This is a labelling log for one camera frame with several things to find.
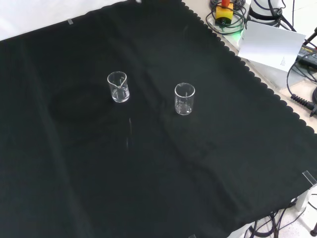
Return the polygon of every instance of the black cable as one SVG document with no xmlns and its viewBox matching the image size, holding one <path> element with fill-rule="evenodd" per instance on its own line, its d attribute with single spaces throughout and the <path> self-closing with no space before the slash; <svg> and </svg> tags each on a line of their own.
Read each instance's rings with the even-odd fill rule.
<svg viewBox="0 0 317 238">
<path fill-rule="evenodd" d="M 246 232 L 244 233 L 244 237 L 243 238 L 247 237 L 247 233 L 248 233 L 248 230 L 246 230 Z"/>
<path fill-rule="evenodd" d="M 265 226 L 267 223 L 269 223 L 272 220 L 272 218 L 270 218 L 270 220 L 268 220 L 267 222 L 265 222 L 263 225 L 261 225 L 259 228 L 257 228 L 256 231 L 258 231 L 259 229 L 261 229 L 263 226 Z"/>
<path fill-rule="evenodd" d="M 294 27 L 294 8 L 295 8 L 295 0 L 293 0 L 293 12 L 292 12 L 292 26 Z"/>
<path fill-rule="evenodd" d="M 317 82 L 317 79 L 313 76 L 311 70 L 309 69 L 309 66 L 307 66 L 307 72 L 315 80 L 315 82 Z"/>
<path fill-rule="evenodd" d="M 249 227 L 249 231 L 250 232 L 252 232 L 252 233 L 254 233 L 255 234 L 255 236 L 257 236 L 257 237 L 261 237 L 261 238 L 265 238 L 265 237 L 269 237 L 271 234 L 273 234 L 274 233 L 274 231 L 275 231 L 275 227 L 276 227 L 276 224 L 275 224 L 275 216 L 273 216 L 273 214 L 271 213 L 270 215 L 269 215 L 270 217 L 271 217 L 271 219 L 268 221 L 268 222 L 272 222 L 272 228 L 271 228 L 271 230 L 269 231 L 269 232 L 258 232 L 258 230 L 261 228 L 261 227 L 263 227 L 265 224 L 267 224 L 268 222 L 266 222 L 266 223 L 264 223 L 262 226 L 260 226 L 257 230 L 256 230 L 256 227 L 252 227 L 252 226 L 250 226 Z"/>
<path fill-rule="evenodd" d="M 282 3 L 283 3 L 283 5 L 284 5 L 284 7 L 281 7 L 280 9 L 286 8 L 286 4 L 285 4 L 284 0 L 282 0 Z"/>
<path fill-rule="evenodd" d="M 261 6 L 261 5 L 258 3 L 257 0 L 254 0 L 254 3 L 255 3 L 256 5 L 258 5 L 259 8 L 261 8 L 261 9 L 263 9 L 263 10 L 270 11 L 269 8 L 265 8 L 265 7 Z"/>
<path fill-rule="evenodd" d="M 305 58 L 305 57 L 307 57 L 307 56 L 312 56 L 312 55 L 314 55 L 314 54 L 316 54 L 316 53 L 313 52 L 313 53 L 309 53 L 309 54 L 306 54 L 306 55 L 300 57 L 299 59 L 297 59 L 297 60 L 293 63 L 293 65 L 291 66 L 291 68 L 290 68 L 289 71 L 287 72 L 287 76 L 286 76 L 286 86 L 287 86 L 287 89 L 288 89 L 289 93 L 290 93 L 292 96 L 295 95 L 295 94 L 292 93 L 292 91 L 290 90 L 289 85 L 288 85 L 288 77 L 289 77 L 289 74 L 290 74 L 292 68 L 294 67 L 294 65 L 295 65 L 297 62 L 301 61 L 303 58 Z"/>
<path fill-rule="evenodd" d="M 312 206 L 312 208 L 314 208 L 315 210 L 317 210 L 317 208 L 316 207 L 314 207 L 310 202 L 308 202 L 308 204 L 309 205 L 311 205 Z"/>
<path fill-rule="evenodd" d="M 314 83 L 317 82 L 317 81 L 315 81 L 314 79 L 309 78 L 304 72 L 302 72 L 302 70 L 301 70 L 297 65 L 294 65 L 294 66 L 295 66 L 295 68 L 297 68 L 298 71 L 300 71 L 300 73 L 301 73 L 305 78 L 309 79 L 311 82 L 314 82 Z"/>
<path fill-rule="evenodd" d="M 302 211 L 302 213 L 301 214 L 299 214 L 299 216 L 293 221 L 293 222 L 291 222 L 291 223 L 289 223 L 289 224 L 287 224 L 287 225 L 285 225 L 285 226 L 283 226 L 283 227 L 281 227 L 281 228 L 279 228 L 278 229 L 278 231 L 280 231 L 281 229 L 283 229 L 283 228 L 285 228 L 285 227 L 287 227 L 287 226 L 289 226 L 290 224 L 293 224 L 294 222 L 296 222 L 297 221 L 297 219 L 298 218 L 300 218 L 300 216 L 302 216 L 302 214 L 304 213 L 306 211 L 306 208 Z"/>
<path fill-rule="evenodd" d="M 234 2 L 230 2 L 230 3 L 233 3 L 234 6 L 236 5 L 238 7 L 238 10 L 235 10 L 235 9 L 231 9 L 231 8 L 228 8 L 228 7 L 225 7 L 225 6 L 222 6 L 221 3 L 217 3 L 217 4 L 212 4 L 214 3 L 214 0 L 211 0 L 211 13 L 209 13 L 207 16 L 206 16 L 206 23 L 207 25 L 210 27 L 211 30 L 213 30 L 214 32 L 220 34 L 220 35 L 232 35 L 232 34 L 235 34 L 235 33 L 239 33 L 241 32 L 243 29 L 244 29 L 244 24 L 246 23 L 246 18 L 245 18 L 245 14 L 247 12 L 247 10 L 245 9 L 245 7 L 243 5 L 240 5 L 238 3 L 234 3 Z M 232 31 L 232 32 L 219 32 L 216 28 L 214 28 L 208 21 L 208 17 L 211 15 L 215 22 L 216 22 L 216 18 L 214 16 L 214 12 L 216 10 L 217 7 L 222 7 L 224 9 L 228 9 L 230 11 L 233 11 L 233 15 L 237 15 L 239 16 L 239 19 L 237 21 L 235 21 L 234 23 L 230 23 L 230 24 L 221 24 L 221 28 L 237 28 L 237 27 L 240 27 L 239 30 L 237 31 Z"/>
</svg>

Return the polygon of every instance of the transparent glass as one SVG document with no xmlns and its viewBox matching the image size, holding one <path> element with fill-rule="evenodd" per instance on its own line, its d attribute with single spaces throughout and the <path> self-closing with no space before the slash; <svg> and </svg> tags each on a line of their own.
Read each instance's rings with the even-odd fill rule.
<svg viewBox="0 0 317 238">
<path fill-rule="evenodd" d="M 193 110 L 195 88 L 189 83 L 179 83 L 175 87 L 175 110 L 180 115 L 188 115 Z"/>
<path fill-rule="evenodd" d="M 127 75 L 124 72 L 113 72 L 108 76 L 112 98 L 117 103 L 123 103 L 130 97 Z"/>
</svg>

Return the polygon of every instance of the electrical cord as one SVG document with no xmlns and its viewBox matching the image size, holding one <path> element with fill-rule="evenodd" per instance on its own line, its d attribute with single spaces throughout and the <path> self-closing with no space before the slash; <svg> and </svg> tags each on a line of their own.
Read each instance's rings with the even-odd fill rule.
<svg viewBox="0 0 317 238">
<path fill-rule="evenodd" d="M 294 27 L 294 9 L 295 9 L 295 0 L 293 0 L 292 27 Z"/>
<path fill-rule="evenodd" d="M 232 35 L 235 33 L 239 33 L 244 29 L 244 24 L 247 22 L 247 20 L 245 18 L 245 14 L 247 13 L 247 10 L 244 7 L 245 0 L 236 0 L 236 1 L 230 2 L 230 3 L 233 4 L 233 9 L 222 6 L 221 3 L 218 2 L 218 0 L 210 0 L 211 13 L 209 13 L 206 16 L 206 23 L 210 27 L 211 30 L 213 30 L 214 32 L 216 32 L 220 35 Z M 237 31 L 232 31 L 232 32 L 220 32 L 218 29 L 216 29 L 214 26 L 212 26 L 208 21 L 208 17 L 211 15 L 213 17 L 213 19 L 215 20 L 215 22 L 217 22 L 216 17 L 214 15 L 214 12 L 216 11 L 217 7 L 222 7 L 224 9 L 228 9 L 228 10 L 233 12 L 233 15 L 238 16 L 238 20 L 236 20 L 233 23 L 230 23 L 230 24 L 221 23 L 221 25 L 220 25 L 221 30 L 223 30 L 224 28 L 237 28 L 237 27 L 240 27 L 240 29 Z"/>
<path fill-rule="evenodd" d="M 298 200 L 298 199 L 296 198 L 296 199 L 294 199 L 293 201 L 291 201 L 291 202 L 288 204 L 288 206 L 284 209 L 284 211 L 283 211 L 282 215 L 280 216 L 279 221 L 278 221 L 277 223 L 276 223 L 276 221 L 275 221 L 275 217 L 276 217 L 276 215 L 278 214 L 278 211 L 272 212 L 272 213 L 269 215 L 270 220 L 267 221 L 267 222 L 265 222 L 265 223 L 264 223 L 263 225 L 261 225 L 259 228 L 256 229 L 256 226 L 255 226 L 254 228 L 253 228 L 252 226 L 250 226 L 250 227 L 247 229 L 247 231 L 250 231 L 251 233 L 254 233 L 256 237 L 260 237 L 260 238 L 269 237 L 271 234 L 273 234 L 273 237 L 274 237 L 274 238 L 277 238 L 277 237 L 278 237 L 278 229 L 277 229 L 277 226 L 280 224 L 280 222 L 281 222 L 281 220 L 282 220 L 282 217 L 283 217 L 283 215 L 284 215 L 284 213 L 285 213 L 285 210 L 286 210 L 287 208 L 291 208 L 291 207 L 295 206 L 297 200 Z M 259 232 L 259 229 L 262 228 L 264 225 L 266 225 L 266 224 L 269 223 L 269 222 L 272 222 L 272 228 L 271 228 L 271 230 L 270 230 L 269 232 L 264 232 L 264 233 Z"/>
<path fill-rule="evenodd" d="M 314 208 L 315 210 L 317 210 L 316 207 L 314 207 L 310 202 L 308 202 L 309 205 L 311 205 L 312 208 Z"/>
<path fill-rule="evenodd" d="M 278 231 L 280 231 L 281 229 L 283 229 L 283 228 L 285 228 L 285 227 L 287 227 L 287 226 L 289 226 L 290 224 L 293 224 L 294 222 L 296 222 L 297 221 L 297 219 L 299 219 L 300 218 L 300 216 L 302 216 L 303 215 L 303 213 L 306 211 L 306 208 L 302 211 L 302 213 L 301 214 L 299 214 L 298 215 L 298 217 L 294 220 L 294 221 L 292 221 L 291 223 L 289 223 L 289 224 L 287 224 L 287 225 L 285 225 L 285 226 L 283 226 L 283 227 L 281 227 L 281 228 L 279 228 L 278 229 Z"/>
<path fill-rule="evenodd" d="M 286 7 L 284 1 L 282 1 L 283 4 L 284 4 L 284 7 L 281 7 L 281 8 L 273 8 L 270 0 L 268 0 L 269 8 L 265 8 L 265 7 L 261 6 L 261 5 L 257 2 L 257 0 L 254 0 L 254 1 L 255 1 L 255 3 L 256 3 L 260 8 L 262 8 L 262 9 L 264 9 L 264 10 L 269 10 L 269 11 L 271 11 L 272 16 L 275 17 L 275 19 L 276 19 L 276 20 L 275 20 L 275 22 L 276 22 L 276 25 L 275 25 L 275 26 L 276 26 L 276 27 L 282 26 L 282 27 L 285 28 L 286 30 L 291 30 L 291 31 L 295 31 L 295 32 L 296 32 L 296 30 L 295 30 L 295 28 L 294 28 L 295 0 L 293 0 L 293 11 L 292 11 L 292 23 L 293 23 L 293 24 L 289 23 L 289 21 L 287 21 L 286 18 L 283 16 L 282 9 Z M 287 28 L 286 26 L 284 26 L 283 24 L 281 24 L 281 22 L 284 22 L 289 28 Z M 314 46 L 314 47 L 317 49 L 317 46 L 314 45 L 312 42 L 310 42 L 310 41 L 308 41 L 308 40 L 306 40 L 306 39 L 305 39 L 305 42 L 308 43 L 308 44 L 311 44 L 312 46 Z"/>
<path fill-rule="evenodd" d="M 310 114 L 311 117 L 312 117 L 313 115 L 317 115 L 317 104 L 314 103 L 314 102 L 309 102 L 309 101 L 307 101 L 307 100 L 305 100 L 305 99 L 303 99 L 303 98 L 300 98 L 300 97 L 296 96 L 296 94 L 292 93 L 292 91 L 291 91 L 291 89 L 290 89 L 290 87 L 289 87 L 289 84 L 288 84 L 288 77 L 289 77 L 289 74 L 290 74 L 292 68 L 295 66 L 295 64 L 296 64 L 297 62 L 301 61 L 303 58 L 305 58 L 305 57 L 307 57 L 307 56 L 312 56 L 312 55 L 315 55 L 315 54 L 317 54 L 317 53 L 315 53 L 315 52 L 309 53 L 309 54 L 306 54 L 306 55 L 300 57 L 299 59 L 297 59 L 297 60 L 293 63 L 293 65 L 291 66 L 291 68 L 289 69 L 289 71 L 287 72 L 287 76 L 286 76 L 286 86 L 287 86 L 287 89 L 288 89 L 289 93 L 291 94 L 291 99 L 293 99 L 294 101 L 298 102 L 298 103 L 301 104 L 302 106 L 304 106 L 304 107 L 308 108 L 309 110 L 311 110 L 311 114 Z"/>
<path fill-rule="evenodd" d="M 308 202 L 308 204 L 311 205 L 313 208 L 315 208 L 315 210 L 317 210 L 317 208 L 314 207 L 310 202 Z"/>
</svg>

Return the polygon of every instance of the cable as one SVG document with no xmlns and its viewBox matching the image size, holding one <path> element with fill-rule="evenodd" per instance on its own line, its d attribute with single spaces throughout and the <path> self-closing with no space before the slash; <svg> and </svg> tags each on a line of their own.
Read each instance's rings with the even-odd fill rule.
<svg viewBox="0 0 317 238">
<path fill-rule="evenodd" d="M 306 211 L 306 208 L 302 211 L 302 213 L 301 214 L 299 214 L 299 216 L 293 221 L 293 222 L 291 222 L 291 223 L 289 223 L 289 224 L 287 224 L 287 225 L 285 225 L 285 226 L 283 226 L 283 227 L 281 227 L 281 228 L 279 228 L 278 229 L 278 231 L 280 231 L 281 229 L 283 229 L 283 228 L 285 228 L 285 227 L 287 227 L 287 226 L 289 226 L 290 224 L 293 224 L 294 222 L 296 222 L 297 221 L 297 219 L 298 218 L 300 218 L 300 216 L 302 216 L 302 214 L 304 213 Z"/>
<path fill-rule="evenodd" d="M 312 206 L 312 208 L 314 208 L 315 210 L 317 210 L 317 208 L 316 207 L 314 207 L 310 202 L 308 202 L 308 204 L 309 205 L 311 205 Z"/>
<path fill-rule="evenodd" d="M 313 76 L 314 79 L 311 79 L 311 78 L 309 78 L 306 74 L 304 74 L 304 73 L 302 72 L 302 70 L 301 70 L 297 65 L 294 65 L 294 66 L 295 66 L 295 68 L 297 68 L 298 71 L 300 71 L 300 73 L 301 73 L 305 78 L 309 79 L 311 82 L 314 82 L 314 83 L 317 82 L 314 76 Z"/>
<path fill-rule="evenodd" d="M 244 24 L 247 22 L 247 20 L 245 18 L 245 14 L 247 13 L 247 10 L 244 7 L 245 0 L 236 0 L 235 2 L 230 2 L 230 3 L 233 4 L 233 9 L 222 6 L 221 3 L 218 2 L 218 0 L 210 0 L 211 13 L 209 13 L 206 16 L 206 23 L 210 27 L 211 30 L 213 30 L 214 32 L 216 32 L 220 35 L 232 35 L 235 33 L 239 33 L 244 29 Z M 238 20 L 236 20 L 233 23 L 230 23 L 230 24 L 221 23 L 221 25 L 220 25 L 221 29 L 223 29 L 223 28 L 237 28 L 237 27 L 240 27 L 240 29 L 237 31 L 232 31 L 232 32 L 220 32 L 220 31 L 218 31 L 218 29 L 216 29 L 214 26 L 212 26 L 208 21 L 208 17 L 211 15 L 214 18 L 214 21 L 217 22 L 217 19 L 214 16 L 214 12 L 216 11 L 217 7 L 228 9 L 228 10 L 233 12 L 233 15 L 238 16 Z"/>
<path fill-rule="evenodd" d="M 246 232 L 244 233 L 244 237 L 243 238 L 247 237 L 247 233 L 248 233 L 248 230 L 246 230 Z"/>
<path fill-rule="evenodd" d="M 293 63 L 293 65 L 290 67 L 289 71 L 287 72 L 287 76 L 286 76 L 286 86 L 287 86 L 287 89 L 288 89 L 289 93 L 291 94 L 291 99 L 293 99 L 294 101 L 298 102 L 302 106 L 304 106 L 304 107 L 308 108 L 309 110 L 311 110 L 311 114 L 310 114 L 311 117 L 314 116 L 314 115 L 317 115 L 317 104 L 314 103 L 314 102 L 309 102 L 309 101 L 307 101 L 307 100 L 305 100 L 305 99 L 303 99 L 301 97 L 296 96 L 296 94 L 293 94 L 291 89 L 289 88 L 288 77 L 289 77 L 289 74 L 290 74 L 292 68 L 294 67 L 294 65 L 297 62 L 301 61 L 303 58 L 305 58 L 307 56 L 312 56 L 312 55 L 315 55 L 315 54 L 317 54 L 317 53 L 316 52 L 312 52 L 312 53 L 306 54 L 306 55 L 300 57 L 299 59 L 297 59 Z"/>
<path fill-rule="evenodd" d="M 273 214 L 270 214 L 269 215 L 270 217 L 271 217 L 271 219 L 268 221 L 268 222 L 272 222 L 272 228 L 271 228 L 271 230 L 269 231 L 269 232 L 265 232 L 265 233 L 261 233 L 261 232 L 258 232 L 258 230 L 261 228 L 261 227 L 263 227 L 265 224 L 267 224 L 268 222 L 266 222 L 266 223 L 264 223 L 262 226 L 260 226 L 257 230 L 256 230 L 256 227 L 252 227 L 252 226 L 250 226 L 249 227 L 249 231 L 250 232 L 252 232 L 252 233 L 254 233 L 255 234 L 255 236 L 257 236 L 257 237 L 261 237 L 261 238 L 265 238 L 265 237 L 269 237 L 271 234 L 273 234 L 274 233 L 274 231 L 275 231 L 275 227 L 276 227 L 276 224 L 275 224 L 275 216 L 273 216 Z"/>
<path fill-rule="evenodd" d="M 305 58 L 305 57 L 307 57 L 307 56 L 312 56 L 312 55 L 314 55 L 314 54 L 316 54 L 316 53 L 313 52 L 313 53 L 309 53 L 309 54 L 306 54 L 306 55 L 300 57 L 298 60 L 296 60 L 296 61 L 293 63 L 293 65 L 292 65 L 291 68 L 289 69 L 289 71 L 288 71 L 288 73 L 287 73 L 287 76 L 286 76 L 286 86 L 287 86 L 287 89 L 288 89 L 289 93 L 290 93 L 292 96 L 293 96 L 294 94 L 291 92 L 291 90 L 290 90 L 290 88 L 289 88 L 289 85 L 288 85 L 288 77 L 289 77 L 289 74 L 290 74 L 292 68 L 294 67 L 294 65 L 295 65 L 297 62 L 301 61 L 303 58 Z"/>
<path fill-rule="evenodd" d="M 266 225 L 267 223 L 269 223 L 271 220 L 272 220 L 272 218 L 271 218 L 270 220 L 268 220 L 267 222 L 265 222 L 263 225 L 261 225 L 259 228 L 257 228 L 256 231 L 258 231 L 260 228 L 262 228 L 263 226 L 265 226 L 265 225 Z"/>
<path fill-rule="evenodd" d="M 269 10 L 269 11 L 271 11 L 272 16 L 273 16 L 273 17 L 276 17 L 276 20 L 275 20 L 275 22 L 277 23 L 277 24 L 275 25 L 276 27 L 282 26 L 282 27 L 285 28 L 286 30 L 291 30 L 291 31 L 295 31 L 295 32 L 296 32 L 296 30 L 295 30 L 295 28 L 294 28 L 295 0 L 293 0 L 292 24 L 289 23 L 289 21 L 287 21 L 286 18 L 283 16 L 282 9 L 286 7 L 286 5 L 285 5 L 285 3 L 284 3 L 283 0 L 282 0 L 282 2 L 283 2 L 283 4 L 284 4 L 284 7 L 281 7 L 281 8 L 273 8 L 270 0 L 268 0 L 268 5 L 269 5 L 270 8 L 265 8 L 265 7 L 261 6 L 261 5 L 257 2 L 257 0 L 254 0 L 254 2 L 255 2 L 256 5 L 258 5 L 258 7 L 262 8 L 262 9 L 264 9 L 264 10 Z M 285 27 L 283 24 L 281 24 L 281 21 L 283 21 L 284 23 L 286 23 L 286 25 L 287 25 L 289 28 L 287 28 L 287 27 Z M 305 42 L 306 42 L 306 44 L 311 44 L 312 46 L 314 46 L 314 47 L 317 49 L 317 46 L 314 45 L 314 44 L 313 44 L 312 42 L 310 42 L 309 40 L 306 40 L 306 39 L 305 39 Z"/>
<path fill-rule="evenodd" d="M 317 79 L 313 76 L 311 70 L 309 69 L 309 66 L 307 66 L 307 72 L 315 80 L 315 82 L 317 82 Z"/>
<path fill-rule="evenodd" d="M 293 12 L 292 12 L 292 26 L 294 27 L 294 8 L 295 8 L 295 0 L 293 0 Z"/>
</svg>

